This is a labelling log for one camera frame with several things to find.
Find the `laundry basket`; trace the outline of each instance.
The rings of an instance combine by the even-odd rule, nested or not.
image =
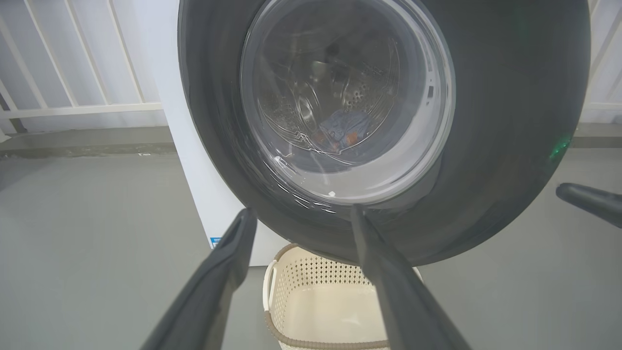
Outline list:
[[[288,245],[266,270],[263,304],[283,350],[389,349],[376,288],[360,267]]]

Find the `front-load washing machine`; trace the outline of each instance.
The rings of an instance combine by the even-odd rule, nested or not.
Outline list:
[[[586,1],[135,2],[207,236],[254,208],[252,265],[279,236],[356,263],[353,204],[413,265],[464,252],[537,196],[582,109]]]

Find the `perforated basket side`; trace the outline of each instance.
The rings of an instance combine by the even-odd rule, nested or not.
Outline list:
[[[283,349],[357,350],[388,348],[387,340],[367,343],[321,343],[292,339],[283,334],[285,312],[290,294],[298,288],[314,285],[357,285],[373,289],[360,267],[334,262],[307,252],[297,245],[288,245],[275,257],[277,274],[270,311],[266,311],[266,323]]]

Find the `gray floor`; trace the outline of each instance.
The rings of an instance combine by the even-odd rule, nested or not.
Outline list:
[[[622,192],[622,150],[571,149],[506,229],[420,268],[473,349],[622,348],[622,232],[560,202],[565,181]],[[208,252],[175,156],[1,161],[0,349],[137,349]],[[278,349],[263,273],[223,349]]]
[[[209,251],[176,156],[0,161],[0,349],[138,349]]]

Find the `basket handle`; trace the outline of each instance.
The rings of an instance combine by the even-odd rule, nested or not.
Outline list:
[[[276,260],[273,260],[270,265],[268,265],[268,268],[266,269],[266,274],[264,275],[264,288],[263,288],[263,302],[264,302],[264,311],[270,311],[270,304],[269,304],[269,299],[272,296],[272,292],[274,291],[274,280],[272,277],[272,273],[274,270],[276,270],[276,268],[274,267],[274,264],[276,264]]]

